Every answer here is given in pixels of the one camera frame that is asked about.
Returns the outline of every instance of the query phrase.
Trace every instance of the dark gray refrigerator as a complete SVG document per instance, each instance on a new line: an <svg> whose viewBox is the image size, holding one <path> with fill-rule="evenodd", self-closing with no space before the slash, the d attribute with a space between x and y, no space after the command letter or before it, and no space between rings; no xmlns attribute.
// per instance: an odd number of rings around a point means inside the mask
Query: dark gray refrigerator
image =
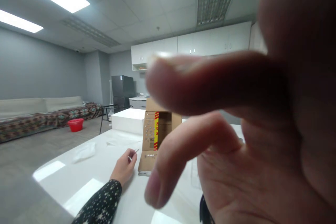
<svg viewBox="0 0 336 224"><path fill-rule="evenodd" d="M130 107L129 98L136 96L133 78L124 75L116 75L112 76L111 80L113 104L121 107L121 110L128 109Z"/></svg>

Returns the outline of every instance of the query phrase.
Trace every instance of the black patterned sleeve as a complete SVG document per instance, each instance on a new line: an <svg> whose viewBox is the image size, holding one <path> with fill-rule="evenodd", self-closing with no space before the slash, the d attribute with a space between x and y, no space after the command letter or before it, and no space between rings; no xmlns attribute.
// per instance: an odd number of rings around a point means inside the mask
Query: black patterned sleeve
<svg viewBox="0 0 336 224"><path fill-rule="evenodd" d="M110 180L79 211L72 224L111 224L121 196L121 184Z"/></svg>

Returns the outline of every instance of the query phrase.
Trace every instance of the sofa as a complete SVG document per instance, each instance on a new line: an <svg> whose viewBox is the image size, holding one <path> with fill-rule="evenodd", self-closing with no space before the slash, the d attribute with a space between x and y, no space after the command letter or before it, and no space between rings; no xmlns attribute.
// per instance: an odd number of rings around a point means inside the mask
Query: sofa
<svg viewBox="0 0 336 224"><path fill-rule="evenodd" d="M80 96L0 100L0 143L38 132L66 127L72 119L102 115L100 104Z"/></svg>

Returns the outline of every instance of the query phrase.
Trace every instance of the person's hand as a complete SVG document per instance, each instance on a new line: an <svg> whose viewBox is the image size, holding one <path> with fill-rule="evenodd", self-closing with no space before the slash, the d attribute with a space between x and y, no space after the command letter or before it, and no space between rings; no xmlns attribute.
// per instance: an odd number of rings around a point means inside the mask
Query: person's hand
<svg viewBox="0 0 336 224"><path fill-rule="evenodd" d="M127 149L127 151L118 159L110 180L118 180L123 187L124 184L131 178L136 162L137 154L135 153L135 150Z"/></svg>
<svg viewBox="0 0 336 224"><path fill-rule="evenodd" d="M336 0L261 0L268 55L157 59L147 89L189 118L160 146L145 199L163 207L188 160L216 223L336 223Z"/></svg>

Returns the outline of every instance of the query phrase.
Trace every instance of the cushion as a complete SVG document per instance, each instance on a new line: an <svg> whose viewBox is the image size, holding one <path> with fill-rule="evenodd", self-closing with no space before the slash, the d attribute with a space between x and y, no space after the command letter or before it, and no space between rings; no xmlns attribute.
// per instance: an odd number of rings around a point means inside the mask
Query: cushion
<svg viewBox="0 0 336 224"><path fill-rule="evenodd" d="M83 101L80 96L64 98L45 98L45 103L47 105L48 112L83 106Z"/></svg>
<svg viewBox="0 0 336 224"><path fill-rule="evenodd" d="M42 98L0 100L0 118L47 112Z"/></svg>

